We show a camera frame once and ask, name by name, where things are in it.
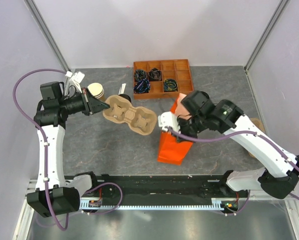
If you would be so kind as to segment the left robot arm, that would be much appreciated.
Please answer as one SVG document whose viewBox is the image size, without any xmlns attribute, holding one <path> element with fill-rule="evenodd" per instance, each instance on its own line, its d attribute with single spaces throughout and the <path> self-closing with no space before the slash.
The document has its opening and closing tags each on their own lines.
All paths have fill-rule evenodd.
<svg viewBox="0 0 299 240">
<path fill-rule="evenodd" d="M 76 174 L 66 182 L 63 168 L 63 141 L 70 115 L 91 116 L 109 109 L 109 104 L 82 88 L 72 97 L 62 92 L 62 82 L 40 86 L 42 99 L 33 118 L 39 139 L 39 172 L 35 190 L 27 195 L 27 203 L 42 217 L 63 215 L 79 210 L 81 197 L 99 192 L 97 177 L 92 171 Z"/>
</svg>

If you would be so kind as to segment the black cup lid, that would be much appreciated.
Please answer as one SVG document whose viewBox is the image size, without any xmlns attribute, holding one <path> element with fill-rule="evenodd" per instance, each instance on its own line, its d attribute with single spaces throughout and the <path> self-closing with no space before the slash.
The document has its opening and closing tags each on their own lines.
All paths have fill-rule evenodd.
<svg viewBox="0 0 299 240">
<path fill-rule="evenodd" d="M 122 97 L 122 98 L 124 98 L 124 99 L 126 99 L 126 100 L 128 100 L 130 103 L 132 102 L 131 97 L 129 95 L 127 95 L 127 94 L 122 93 L 119 96 Z"/>
</svg>

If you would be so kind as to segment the orange paper bag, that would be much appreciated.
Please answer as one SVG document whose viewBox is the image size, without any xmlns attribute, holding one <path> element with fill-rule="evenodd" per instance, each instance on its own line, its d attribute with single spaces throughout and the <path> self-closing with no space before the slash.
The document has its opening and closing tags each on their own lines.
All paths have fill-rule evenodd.
<svg viewBox="0 0 299 240">
<path fill-rule="evenodd" d="M 189 112 L 181 104 L 181 100 L 186 96 L 184 93 L 179 93 L 174 101 L 170 111 L 176 116 L 182 115 L 182 118 L 188 119 Z M 180 166 L 183 159 L 191 149 L 193 143 L 190 141 L 177 142 L 177 138 L 170 133 L 162 132 L 158 147 L 157 161 L 160 163 Z"/>
</svg>

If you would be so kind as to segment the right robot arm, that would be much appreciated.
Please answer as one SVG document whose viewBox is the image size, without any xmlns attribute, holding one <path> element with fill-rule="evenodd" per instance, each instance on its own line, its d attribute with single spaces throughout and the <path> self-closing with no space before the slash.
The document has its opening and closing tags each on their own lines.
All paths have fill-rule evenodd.
<svg viewBox="0 0 299 240">
<path fill-rule="evenodd" d="M 288 152 L 270 139 L 233 102 L 223 99 L 214 104 L 203 91 L 181 94 L 175 110 L 180 124 L 181 138 L 191 142 L 205 130 L 222 134 L 219 140 L 232 139 L 261 164 L 257 170 L 234 171 L 224 174 L 218 184 L 219 193 L 230 197 L 238 191 L 262 190 L 276 199 L 284 199 L 299 182 L 299 155 Z"/>
</svg>

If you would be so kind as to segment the stack of paper cups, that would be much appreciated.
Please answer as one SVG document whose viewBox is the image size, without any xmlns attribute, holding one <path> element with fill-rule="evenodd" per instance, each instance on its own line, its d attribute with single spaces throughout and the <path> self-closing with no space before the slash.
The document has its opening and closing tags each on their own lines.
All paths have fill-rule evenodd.
<svg viewBox="0 0 299 240">
<path fill-rule="evenodd" d="M 102 102 L 104 102 L 106 100 L 104 88 L 100 83 L 94 82 L 94 83 L 89 84 L 87 86 L 87 90 L 95 99 L 98 99 Z"/>
</svg>

